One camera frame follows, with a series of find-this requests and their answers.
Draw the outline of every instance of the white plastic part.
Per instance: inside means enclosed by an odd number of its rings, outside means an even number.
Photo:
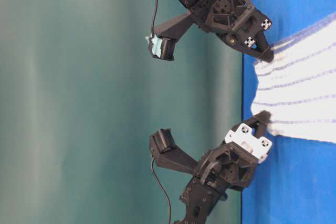
[[[150,43],[150,38],[151,37],[145,37],[145,39],[147,40],[148,44]],[[153,47],[152,47],[152,53],[156,56],[158,56],[159,58],[161,58],[161,45],[162,45],[162,39],[160,39],[158,36],[156,36],[156,34],[154,35],[154,38],[152,38],[152,43],[153,43]]]
[[[261,26],[264,28],[264,30],[267,30],[271,25],[272,23],[268,19],[265,19],[265,21],[261,23]]]
[[[245,40],[245,45],[248,47],[253,46],[256,43],[256,41],[254,39],[252,39],[251,37],[248,37],[247,40]]]
[[[225,136],[225,143],[234,142],[247,152],[251,153],[261,164],[267,158],[272,142],[265,138],[256,138],[252,135],[252,128],[242,123],[236,132],[230,130]]]

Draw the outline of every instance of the white bracket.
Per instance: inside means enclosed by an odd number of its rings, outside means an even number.
[[[268,156],[272,147],[272,142],[265,138],[256,138],[252,135],[252,128],[242,123],[236,132],[230,130],[225,136],[225,143],[234,142],[247,152],[251,153],[259,160],[261,164]]]

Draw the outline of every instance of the blue table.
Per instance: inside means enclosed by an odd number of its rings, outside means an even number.
[[[336,0],[253,2],[273,21],[266,32],[270,43],[336,12]],[[258,85],[253,62],[252,57],[244,56],[245,119],[251,116]],[[243,224],[336,223],[336,144],[268,137],[274,143],[269,158],[243,192]]]

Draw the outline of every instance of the cloth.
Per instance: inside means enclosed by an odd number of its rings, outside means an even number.
[[[272,114],[268,131],[336,143],[336,13],[273,45],[271,63],[255,64],[253,114]]]

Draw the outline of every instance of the blue stripe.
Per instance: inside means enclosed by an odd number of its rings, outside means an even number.
[[[327,71],[324,71],[322,73],[319,73],[315,76],[306,77],[306,78],[303,78],[303,79],[300,79],[300,80],[297,80],[297,81],[293,81],[293,82],[290,82],[290,83],[274,85],[274,86],[268,87],[268,88],[259,88],[257,90],[258,91],[266,91],[266,90],[271,90],[271,89],[286,88],[286,87],[289,87],[289,86],[292,86],[292,85],[295,85],[295,84],[303,83],[305,81],[314,80],[314,79],[317,79],[319,77],[326,76],[328,74],[332,74],[332,73],[335,73],[335,72],[336,72],[336,69],[334,68],[334,69],[327,70]]]
[[[267,72],[267,73],[257,74],[257,76],[258,76],[258,77],[268,76],[268,75],[270,75],[271,73],[273,73],[274,71],[284,70],[284,69],[286,69],[286,68],[288,68],[288,67],[290,67],[290,66],[295,65],[296,63],[305,62],[306,60],[308,60],[308,59],[310,59],[310,58],[313,58],[313,57],[315,57],[315,56],[317,56],[317,55],[320,55],[321,53],[323,53],[323,52],[325,52],[325,51],[328,51],[328,50],[330,50],[332,47],[335,47],[335,46],[336,46],[336,42],[334,42],[333,44],[331,44],[329,47],[324,48],[324,49],[322,49],[322,50],[319,50],[319,51],[317,51],[317,52],[315,52],[315,53],[313,53],[313,54],[311,54],[311,55],[308,55],[308,56],[305,56],[305,57],[303,57],[303,58],[301,58],[301,59],[297,59],[297,60],[295,60],[295,61],[292,61],[292,62],[290,62],[290,63],[288,63],[288,64],[286,64],[286,65],[284,65],[284,66],[282,66],[282,67],[273,68],[271,71],[269,71],[269,72]]]
[[[311,98],[311,99],[304,99],[300,101],[293,101],[293,102],[277,102],[277,103],[264,103],[264,102],[253,102],[253,104],[256,105],[262,105],[262,106],[268,106],[268,107],[277,107],[281,105],[297,105],[297,104],[303,104],[303,103],[309,103],[309,102],[317,102],[321,100],[326,100],[326,99],[335,99],[336,94],[330,94],[330,95],[324,95],[322,97],[316,97],[316,98]]]
[[[308,124],[308,123],[336,123],[336,119],[316,119],[316,120],[298,120],[298,121],[282,121],[274,120],[270,121],[271,124]]]
[[[302,41],[303,39],[307,38],[308,36],[317,33],[318,31],[320,31],[321,29],[327,27],[330,23],[332,23],[333,21],[336,20],[336,13],[333,13],[331,15],[329,15],[328,17],[326,17],[325,19],[315,23],[314,25],[294,34],[291,35],[285,39],[282,39],[272,45],[270,45],[270,48],[273,47],[279,47],[277,49],[273,49],[274,54],[278,54],[280,52],[285,51],[286,49],[288,49],[289,47],[295,45],[296,43]],[[274,59],[272,62],[276,62],[279,61],[279,59]],[[260,63],[260,60],[254,62],[254,65],[257,65],[258,63]],[[266,67],[268,67],[269,65],[265,65],[263,66],[261,69],[264,69]]]

